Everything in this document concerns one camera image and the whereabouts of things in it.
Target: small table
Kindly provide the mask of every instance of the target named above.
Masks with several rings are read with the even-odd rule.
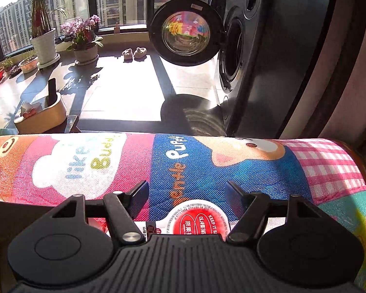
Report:
[[[69,115],[63,123],[45,131],[43,134],[80,133],[81,131],[77,127],[77,122],[79,122],[79,117],[77,115]]]

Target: orchid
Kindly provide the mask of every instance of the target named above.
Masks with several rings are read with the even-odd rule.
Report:
[[[72,41],[67,50],[86,50],[95,45],[103,47],[100,42],[103,38],[96,36],[94,30],[98,27],[100,18],[97,15],[91,16],[83,21],[80,17],[72,22],[61,25],[61,31],[65,33],[65,39]]]

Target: green leaf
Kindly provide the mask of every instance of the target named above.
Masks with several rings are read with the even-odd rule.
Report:
[[[92,43],[95,43],[96,45],[98,45],[99,47],[103,47],[103,44],[101,42],[98,41],[93,41]]]

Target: metal screw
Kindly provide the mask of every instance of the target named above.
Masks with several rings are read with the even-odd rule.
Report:
[[[229,234],[229,240],[232,242],[246,242],[249,240],[249,236],[243,232],[234,232]]]
[[[137,232],[131,231],[123,234],[122,239],[126,242],[136,242],[141,239],[141,235]]]

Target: ribbed black surface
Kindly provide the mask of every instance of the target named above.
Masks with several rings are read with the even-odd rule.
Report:
[[[142,246],[126,247],[96,279],[61,293],[102,292],[361,292],[352,284],[308,290],[283,283],[262,269],[254,253],[230,246],[218,235],[152,235]],[[51,292],[20,284],[13,293]]]

